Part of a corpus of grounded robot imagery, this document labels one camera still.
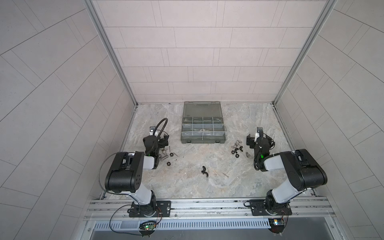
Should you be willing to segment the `silver spacer cluster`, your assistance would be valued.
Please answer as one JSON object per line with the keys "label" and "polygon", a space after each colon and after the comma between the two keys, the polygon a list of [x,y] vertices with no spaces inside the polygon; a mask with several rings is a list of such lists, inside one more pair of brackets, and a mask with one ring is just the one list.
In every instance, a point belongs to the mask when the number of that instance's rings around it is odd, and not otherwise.
{"label": "silver spacer cluster", "polygon": [[160,150],[160,161],[163,161],[169,157],[169,154],[167,152],[166,148],[163,148]]}

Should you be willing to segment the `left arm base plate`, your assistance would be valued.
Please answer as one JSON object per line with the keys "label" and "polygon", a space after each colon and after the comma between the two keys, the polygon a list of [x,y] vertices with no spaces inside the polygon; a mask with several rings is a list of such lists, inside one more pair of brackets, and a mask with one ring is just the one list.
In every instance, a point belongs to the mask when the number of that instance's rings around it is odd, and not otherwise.
{"label": "left arm base plate", "polygon": [[127,212],[130,218],[169,217],[171,204],[171,201],[156,201],[156,203],[151,202],[148,205],[132,203],[131,208]]}

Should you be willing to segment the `grey compartment organizer box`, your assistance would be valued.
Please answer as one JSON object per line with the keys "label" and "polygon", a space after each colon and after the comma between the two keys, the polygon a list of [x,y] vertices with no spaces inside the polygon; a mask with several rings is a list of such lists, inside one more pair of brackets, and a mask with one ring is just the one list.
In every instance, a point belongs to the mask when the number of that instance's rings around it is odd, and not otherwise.
{"label": "grey compartment organizer box", "polygon": [[226,128],[220,102],[184,102],[181,142],[223,144]]}

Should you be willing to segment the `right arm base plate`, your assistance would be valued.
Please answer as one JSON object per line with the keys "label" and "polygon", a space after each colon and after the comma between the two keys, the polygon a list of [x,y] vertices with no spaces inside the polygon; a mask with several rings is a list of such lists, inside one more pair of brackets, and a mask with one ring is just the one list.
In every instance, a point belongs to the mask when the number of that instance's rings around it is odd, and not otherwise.
{"label": "right arm base plate", "polygon": [[289,203],[278,204],[274,200],[249,200],[244,202],[244,206],[251,210],[252,216],[292,215]]}

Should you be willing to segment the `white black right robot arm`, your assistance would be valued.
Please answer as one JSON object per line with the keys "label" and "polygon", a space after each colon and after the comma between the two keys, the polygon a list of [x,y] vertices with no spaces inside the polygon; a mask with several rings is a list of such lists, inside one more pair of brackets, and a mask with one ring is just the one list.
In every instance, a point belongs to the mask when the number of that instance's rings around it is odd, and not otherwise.
{"label": "white black right robot arm", "polygon": [[285,170],[287,179],[278,187],[269,190],[264,200],[249,200],[244,206],[253,216],[292,214],[290,201],[309,189],[326,185],[328,177],[321,166],[306,149],[271,154],[275,141],[258,127],[254,137],[247,136],[246,145],[254,150],[254,168],[271,172]]}

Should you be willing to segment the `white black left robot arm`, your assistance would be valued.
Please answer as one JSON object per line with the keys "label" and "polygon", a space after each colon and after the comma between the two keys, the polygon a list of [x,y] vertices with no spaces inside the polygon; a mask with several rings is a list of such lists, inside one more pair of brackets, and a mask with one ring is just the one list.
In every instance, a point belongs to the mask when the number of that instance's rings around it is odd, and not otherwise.
{"label": "white black left robot arm", "polygon": [[167,147],[169,135],[150,128],[150,135],[143,138],[145,152],[118,152],[105,179],[105,190],[115,195],[126,195],[133,200],[127,210],[129,217],[154,217],[161,214],[155,193],[142,184],[143,171],[155,170],[162,158],[160,149]]}

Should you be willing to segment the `silver wing nut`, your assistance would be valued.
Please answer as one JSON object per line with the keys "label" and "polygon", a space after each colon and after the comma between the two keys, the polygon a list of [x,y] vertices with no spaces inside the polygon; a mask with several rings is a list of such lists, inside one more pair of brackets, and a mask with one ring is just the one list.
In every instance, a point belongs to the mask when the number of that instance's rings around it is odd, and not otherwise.
{"label": "silver wing nut", "polygon": [[246,156],[247,156],[247,158],[250,158],[250,159],[253,159],[253,158],[254,158],[254,156],[251,155],[251,154],[249,154],[248,152],[246,152]]}

